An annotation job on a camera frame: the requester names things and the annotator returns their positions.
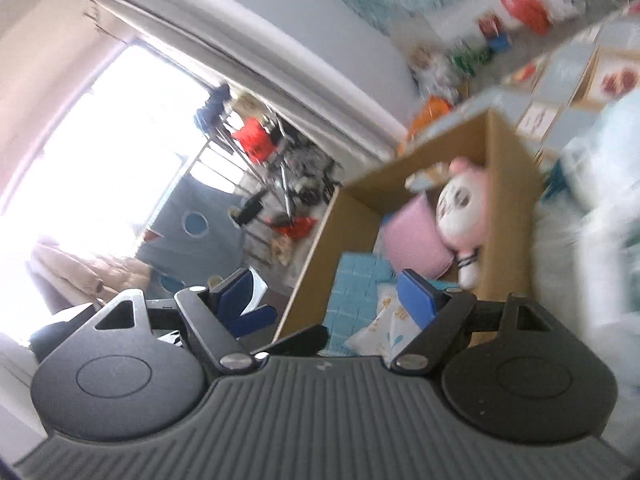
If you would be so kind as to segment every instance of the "plush toy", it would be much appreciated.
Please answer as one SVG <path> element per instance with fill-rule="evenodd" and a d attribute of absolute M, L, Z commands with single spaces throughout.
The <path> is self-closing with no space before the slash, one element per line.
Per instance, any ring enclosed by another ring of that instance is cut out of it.
<path fill-rule="evenodd" d="M 473 288 L 480 276 L 478 247 L 486 236 L 486 171 L 459 157 L 440 193 L 436 223 L 445 245 L 458 253 L 458 283 Z"/>

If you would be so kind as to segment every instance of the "floor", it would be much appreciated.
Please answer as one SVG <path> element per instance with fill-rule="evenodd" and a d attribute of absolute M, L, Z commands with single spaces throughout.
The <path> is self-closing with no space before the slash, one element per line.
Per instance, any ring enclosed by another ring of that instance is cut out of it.
<path fill-rule="evenodd" d="M 555 25 L 546 36 L 539 36 L 526 27 L 510 34 L 513 46 L 510 51 L 498 54 L 488 65 L 479 68 L 470 81 L 470 94 L 476 95 L 489 86 L 499 85 L 502 78 L 523 67 L 531 59 L 550 52 L 580 30 L 598 22 L 620 5 L 612 0 L 585 0 L 586 12 L 573 20 Z"/>

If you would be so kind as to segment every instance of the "beige coat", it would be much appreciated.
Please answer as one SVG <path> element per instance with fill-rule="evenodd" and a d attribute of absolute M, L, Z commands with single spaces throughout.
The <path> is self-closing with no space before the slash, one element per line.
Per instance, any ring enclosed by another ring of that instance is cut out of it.
<path fill-rule="evenodd" d="M 31 269 L 45 278 L 72 304 L 111 301 L 127 288 L 145 289 L 151 268 L 136 258 L 94 255 L 80 257 L 51 240 L 36 243 Z"/>

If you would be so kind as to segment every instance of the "window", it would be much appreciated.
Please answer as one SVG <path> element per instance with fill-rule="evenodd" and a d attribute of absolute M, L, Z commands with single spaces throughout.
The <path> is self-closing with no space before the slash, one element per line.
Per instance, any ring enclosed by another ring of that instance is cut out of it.
<path fill-rule="evenodd" d="M 50 316 L 24 269 L 39 237 L 80 254 L 135 253 L 162 197 L 206 143 L 193 115 L 208 96 L 199 81 L 136 44 L 78 99 L 1 218 L 0 241 L 12 249 L 0 256 L 8 292 L 0 322 L 9 335 L 24 342 Z M 195 178 L 235 191 L 246 168 L 238 155 L 212 143 L 202 160 Z"/>

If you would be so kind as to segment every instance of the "red bag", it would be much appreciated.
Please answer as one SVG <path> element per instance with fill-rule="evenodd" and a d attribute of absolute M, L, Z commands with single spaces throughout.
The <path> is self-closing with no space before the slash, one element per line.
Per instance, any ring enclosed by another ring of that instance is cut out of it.
<path fill-rule="evenodd" d="M 255 117 L 246 120 L 246 123 L 232 135 L 240 142 L 242 149 L 254 164 L 261 164 L 276 150 L 271 142 L 271 137 Z"/>
<path fill-rule="evenodd" d="M 551 27 L 548 12 L 539 0 L 500 0 L 508 13 L 540 36 Z"/>
<path fill-rule="evenodd" d="M 272 228 L 278 234 L 287 236 L 297 242 L 298 240 L 302 240 L 302 238 L 309 236 L 309 233 L 311 232 L 311 229 L 314 228 L 314 225 L 316 225 L 316 222 L 318 222 L 318 220 L 309 216 L 296 217 L 293 219 L 293 225 Z"/>

